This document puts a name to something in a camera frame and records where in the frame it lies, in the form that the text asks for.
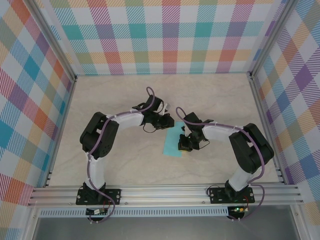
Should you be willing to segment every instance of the black mounting plate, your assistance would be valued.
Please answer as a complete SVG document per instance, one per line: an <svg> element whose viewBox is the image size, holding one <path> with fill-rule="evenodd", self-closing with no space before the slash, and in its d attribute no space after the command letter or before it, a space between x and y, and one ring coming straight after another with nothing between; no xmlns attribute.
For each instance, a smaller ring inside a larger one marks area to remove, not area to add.
<svg viewBox="0 0 320 240"><path fill-rule="evenodd" d="M234 201L230 201L229 197L225 194L225 187L210 187L208 189L211 204L253 204L255 202L254 192L251 187L246 187L242 192L235 197Z"/></svg>
<svg viewBox="0 0 320 240"><path fill-rule="evenodd" d="M115 188L105 189L104 193L113 199L115 205L120 204L121 189L115 189ZM103 205L103 204L105 204L106 206L108 206L109 205L108 201L109 201L109 199L106 197L101 197L101 199L99 201L96 198L95 199L88 198L88 197L86 197L86 193L83 190L83 188L80 188L78 190L75 204L76 205Z"/></svg>

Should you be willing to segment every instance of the metal rail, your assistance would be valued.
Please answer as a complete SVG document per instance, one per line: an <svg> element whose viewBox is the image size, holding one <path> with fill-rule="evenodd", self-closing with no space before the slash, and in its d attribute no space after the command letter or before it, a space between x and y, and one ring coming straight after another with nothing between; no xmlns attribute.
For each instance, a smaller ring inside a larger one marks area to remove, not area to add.
<svg viewBox="0 0 320 240"><path fill-rule="evenodd" d="M303 198L296 185L281 183L262 183L265 189L263 205L300 205ZM117 208L127 207L196 207L196 206L236 206L235 203L210 204L206 194L208 184L193 185L139 185L121 186L113 185L106 188L121 189L121 201ZM31 196L30 208L83 208L76 205L79 186L49 186L35 188ZM262 199L262 190L252 186L255 203L258 205ZM88 208L102 207L88 205Z"/></svg>

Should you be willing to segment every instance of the marble floor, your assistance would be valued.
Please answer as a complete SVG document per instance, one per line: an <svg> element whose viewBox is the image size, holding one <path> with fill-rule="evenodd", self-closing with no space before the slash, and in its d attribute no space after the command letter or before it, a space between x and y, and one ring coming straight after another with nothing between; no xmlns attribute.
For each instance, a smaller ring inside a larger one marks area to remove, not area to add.
<svg viewBox="0 0 320 240"><path fill-rule="evenodd" d="M254 123L263 129L244 73L80 76L51 186L82 185L86 178L86 157L79 138L92 115L128 111L147 100L147 86L171 105L169 113L176 121L179 119L175 108L180 106L187 114L195 112L203 121L214 119L237 126ZM211 141L199 151L183 152L182 157L163 155L166 134L166 129L150 134L141 127L118 132L105 163L107 185L224 183L238 167L230 143L219 141ZM277 181L275 166L270 161L257 182Z"/></svg>

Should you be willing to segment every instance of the purple cable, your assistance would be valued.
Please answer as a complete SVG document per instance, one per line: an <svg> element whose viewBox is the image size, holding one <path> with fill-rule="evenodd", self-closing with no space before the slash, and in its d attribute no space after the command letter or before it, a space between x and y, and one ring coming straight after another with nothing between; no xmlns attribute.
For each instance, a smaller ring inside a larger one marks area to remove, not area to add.
<svg viewBox="0 0 320 240"><path fill-rule="evenodd" d="M243 129L239 128L239 127L236 127L236 126L230 126L230 125L226 125L226 124L221 124L221 123L194 123L194 122L190 122L190 121L187 121L187 120L184 120L184 118L178 113L178 110L181 110L183 112L183 114L186 116L186 112L181 108L181 107L177 107L175 109L175 113L177 114L177 116L183 121L185 122L186 124L190 124L190 125L200 125L200 126L203 126L203 125L208 125L208 126L218 126L218 127L223 127L223 128L228 128L228 129L235 129L235 130L238 130L240 132L242 132L243 134L245 134L247 136L247 138L250 140L250 142L253 144L256 152L258 153L259 155L259 158L260 158L260 161L261 161L261 173L259 176L257 177L254 177L253 179L251 179L250 181L248 181L248 184L252 183L253 181L257 180L257 179L260 179L264 173L265 173L265 161L264 161L264 158L262 157L262 154L260 152L260 149L258 147L258 145L255 143L255 141L252 139L252 137L249 135L249 133L247 133L246 131L244 131ZM264 199L265 199L265 189L262 185L260 184L252 184L252 186L257 186L257 187L260 187L262 188L262 198L261 198L261 201L260 203L258 204L258 206L256 207L255 211L256 212L258 210L258 208L262 205ZM243 217L242 219L248 219L254 212L252 212L250 215L248 216L245 216Z"/></svg>
<svg viewBox="0 0 320 240"><path fill-rule="evenodd" d="M90 151L90 152L88 153L88 155L87 155L87 156L88 156L88 164L87 164L87 166L86 166L86 174L87 174L87 177L88 177L88 179L89 179L89 183L91 184L91 186L93 187L93 189L94 189L96 192L98 192L100 195L102 195L102 196L106 197L107 199L109 199L109 200L112 202L112 205L113 205L113 208L112 208L112 211L110 212L110 214L109 214L108 216L104 217L104 218L103 218L102 220L100 220L100 221L93 221L93 220L91 219L91 215L90 215L90 216L89 216L89 220L91 221L91 223L92 223L92 222L94 222L94 223L96 223L96 224L103 223L103 222L106 221L108 218L110 218L110 216L114 213L115 208L116 208L116 203L115 203L115 201L114 201L111 197L109 197L108 195L106 195L105 193L103 193L102 191L100 191L100 190L93 184L93 182L91 181L91 176L90 176L90 162L91 162L91 156L92 156L91 154L92 154L92 153L97 149L97 147L99 146L100 141L101 141L101 138L102 138L102 136L103 136L103 134L104 134L104 132L105 132L106 126L107 126L107 124L110 122L111 119L115 118L116 116L121 116L121 115L124 115L124 114L142 113L142 112L144 112L144 111L147 111L149 108L151 108L151 106L152 106L152 105L154 104L154 102L155 102L155 91L154 91L151 87L147 86L147 87L146 87L146 92L148 93L149 96L150 96L151 94L149 93L148 90L150 90L150 91L152 92L152 96L153 96L150 105L147 106L147 107L144 108L144 109L141 109L141 110L132 111L132 112L131 112L131 111L124 111L124 112L120 112L120 113L118 113L118 114L116 114L116 115L113 115L113 116L109 117L109 118L105 121L105 123L104 123L104 125L103 125L103 127L102 127L102 129L101 129L100 135L99 135L99 137L98 137L95 145L93 146L93 148L91 149L91 151Z"/></svg>

